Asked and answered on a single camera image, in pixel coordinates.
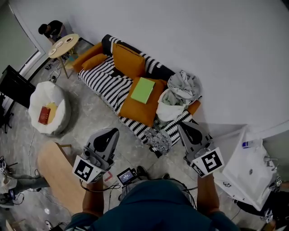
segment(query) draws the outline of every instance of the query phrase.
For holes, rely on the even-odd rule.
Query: sink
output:
[[[267,167],[264,156],[268,156],[263,146],[258,149],[242,148],[244,141],[254,137],[247,131],[247,127],[231,134],[214,139],[219,147],[225,162],[225,167],[214,174],[216,183],[229,196],[253,205],[260,211],[266,202],[271,190],[269,184],[276,177],[274,163]],[[224,187],[224,181],[232,185],[230,190]]]

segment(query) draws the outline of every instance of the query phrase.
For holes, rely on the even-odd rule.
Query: white pouf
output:
[[[39,123],[38,119],[42,107],[52,102],[58,107],[54,119],[47,125]],[[40,133],[55,135],[63,131],[68,125],[71,108],[65,92],[54,83],[47,81],[37,84],[35,92],[30,97],[28,112],[34,128]]]

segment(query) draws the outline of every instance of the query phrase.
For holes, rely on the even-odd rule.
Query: plate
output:
[[[72,39],[73,39],[73,37],[69,37],[69,38],[67,38],[67,39],[65,40],[65,43],[69,43],[69,42],[71,42]]]
[[[55,45],[55,47],[58,48],[58,47],[60,47],[62,44],[63,44],[63,41],[60,41],[59,43],[57,43],[57,44]]]
[[[53,55],[55,52],[56,52],[56,48],[50,50],[48,54],[49,54],[49,55]]]

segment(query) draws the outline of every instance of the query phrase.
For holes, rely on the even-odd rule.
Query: red book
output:
[[[40,112],[38,122],[47,125],[50,108],[43,106]]]

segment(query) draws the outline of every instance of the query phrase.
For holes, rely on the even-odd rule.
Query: zigzag pattern fabric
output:
[[[105,42],[103,42],[103,44],[106,44],[106,46],[108,47],[110,55],[106,54],[107,59],[100,65],[90,70],[85,71],[83,69],[82,71],[80,71],[78,74],[78,78],[81,79],[86,85],[88,85],[97,95],[100,95],[105,101],[105,103],[110,108],[112,108],[116,114],[118,114],[124,100],[126,99],[130,91],[133,80],[125,76],[123,73],[121,73],[115,68],[112,57],[112,45],[113,43],[122,43],[129,48],[131,48],[131,46],[109,35],[106,35],[103,40],[105,38],[106,40]],[[146,59],[145,66],[147,77],[148,75],[150,75],[148,78],[153,77],[153,73],[155,73],[156,69],[159,70],[161,67],[166,68],[145,53],[142,53],[139,50],[137,51],[141,56]],[[151,129],[150,127],[138,121],[131,120],[122,116],[119,117],[119,119],[135,134],[135,136],[139,140],[141,140],[143,144],[146,144],[148,142],[145,131]],[[178,116],[176,120],[168,122],[165,126],[159,124],[158,120],[155,120],[154,127],[152,129],[154,129],[155,131],[158,131],[158,129],[165,130],[171,138],[172,145],[174,145],[180,139],[177,131],[177,124],[181,121],[193,121],[192,115],[188,111],[184,111],[181,115]],[[156,153],[157,156],[159,156],[157,154],[158,150],[156,148],[151,147],[150,150],[152,150]]]

